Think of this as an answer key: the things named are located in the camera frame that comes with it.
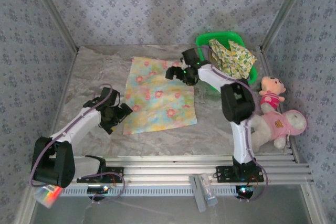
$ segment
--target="small bottle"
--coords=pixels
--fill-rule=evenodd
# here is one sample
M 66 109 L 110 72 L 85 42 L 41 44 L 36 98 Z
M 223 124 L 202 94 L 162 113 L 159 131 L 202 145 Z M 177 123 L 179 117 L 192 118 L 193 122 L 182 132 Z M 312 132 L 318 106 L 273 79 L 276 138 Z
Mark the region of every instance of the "small bottle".
M 214 191 L 212 190 L 211 181 L 205 173 L 199 175 L 200 181 L 202 183 L 203 187 L 203 195 L 205 198 L 205 201 L 208 203 L 208 206 L 214 206 L 218 203 L 218 200 L 216 198 L 216 195 L 214 194 Z

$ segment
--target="green basket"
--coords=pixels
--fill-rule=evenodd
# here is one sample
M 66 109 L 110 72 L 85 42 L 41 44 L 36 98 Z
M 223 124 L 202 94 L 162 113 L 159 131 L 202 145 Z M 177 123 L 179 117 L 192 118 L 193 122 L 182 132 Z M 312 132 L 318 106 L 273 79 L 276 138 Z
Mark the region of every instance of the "green basket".
M 234 41 L 235 43 L 238 43 L 239 45 L 245 47 L 245 44 L 241 38 L 241 36 L 234 31 L 220 31 L 217 33 L 209 33 L 209 34 L 202 34 L 199 35 L 196 38 L 196 46 L 200 47 L 203 45 L 209 45 L 209 40 L 211 39 L 217 39 L 219 43 L 221 43 L 224 47 L 226 47 L 228 50 L 230 50 L 229 40 Z M 204 56 L 202 54 L 201 48 L 198 48 L 199 58 L 201 60 L 204 60 Z M 253 65 L 251 68 L 250 73 L 248 74 L 249 80 L 248 84 L 252 84 L 257 80 L 258 73 L 257 69 Z

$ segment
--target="glass panel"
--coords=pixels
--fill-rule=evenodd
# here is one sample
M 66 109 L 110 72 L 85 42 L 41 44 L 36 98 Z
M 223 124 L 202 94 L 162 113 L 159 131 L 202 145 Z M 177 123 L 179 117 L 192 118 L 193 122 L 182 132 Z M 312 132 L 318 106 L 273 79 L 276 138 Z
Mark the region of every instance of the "glass panel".
M 123 197 L 118 201 L 169 216 L 114 202 L 91 205 L 88 197 L 61 197 L 51 209 L 37 204 L 31 224 L 311 223 L 300 186 L 269 186 L 266 194 L 254 202 L 221 197 L 204 213 L 198 212 L 194 197 Z

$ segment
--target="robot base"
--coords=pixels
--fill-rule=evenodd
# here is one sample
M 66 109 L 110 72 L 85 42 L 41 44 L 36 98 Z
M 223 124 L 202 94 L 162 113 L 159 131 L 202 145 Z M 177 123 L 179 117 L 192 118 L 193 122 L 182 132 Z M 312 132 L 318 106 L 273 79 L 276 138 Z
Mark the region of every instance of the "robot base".
M 233 157 L 233 166 L 217 166 L 214 177 L 218 183 L 264 182 L 262 170 L 253 161 L 238 163 Z

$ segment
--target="yellow patterned cloth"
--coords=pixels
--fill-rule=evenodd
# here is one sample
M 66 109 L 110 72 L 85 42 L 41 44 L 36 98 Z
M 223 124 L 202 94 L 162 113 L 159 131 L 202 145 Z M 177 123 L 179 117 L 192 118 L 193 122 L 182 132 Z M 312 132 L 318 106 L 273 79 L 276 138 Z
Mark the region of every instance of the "yellow patterned cloth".
M 168 130 L 197 123 L 194 87 L 165 78 L 167 68 L 180 62 L 134 57 L 126 82 L 124 135 Z
M 245 47 L 232 40 L 229 40 L 228 42 L 231 51 L 220 44 L 218 40 L 209 40 L 209 45 L 215 52 L 215 54 L 212 54 L 212 57 L 216 61 L 220 71 L 223 73 L 236 79 L 247 79 L 257 58 Z

